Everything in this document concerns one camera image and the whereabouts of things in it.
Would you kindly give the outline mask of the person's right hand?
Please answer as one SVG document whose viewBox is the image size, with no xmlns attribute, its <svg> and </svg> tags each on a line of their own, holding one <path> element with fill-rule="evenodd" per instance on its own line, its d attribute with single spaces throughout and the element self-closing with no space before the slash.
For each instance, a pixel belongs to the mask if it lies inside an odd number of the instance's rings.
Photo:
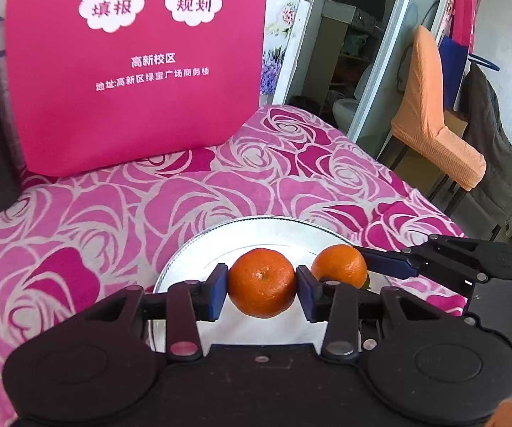
<svg viewBox="0 0 512 427">
<path fill-rule="evenodd" d="M 485 427 L 512 427 L 512 399 L 498 405 Z"/>
</svg>

